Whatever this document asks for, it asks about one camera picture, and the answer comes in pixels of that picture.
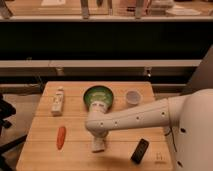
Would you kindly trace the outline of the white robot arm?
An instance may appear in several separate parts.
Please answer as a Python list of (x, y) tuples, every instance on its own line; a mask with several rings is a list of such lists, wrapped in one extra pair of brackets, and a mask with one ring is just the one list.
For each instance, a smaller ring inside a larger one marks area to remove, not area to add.
[(95, 137), (111, 130), (164, 126), (178, 127), (175, 171), (213, 171), (213, 89), (109, 114), (90, 112), (85, 122)]

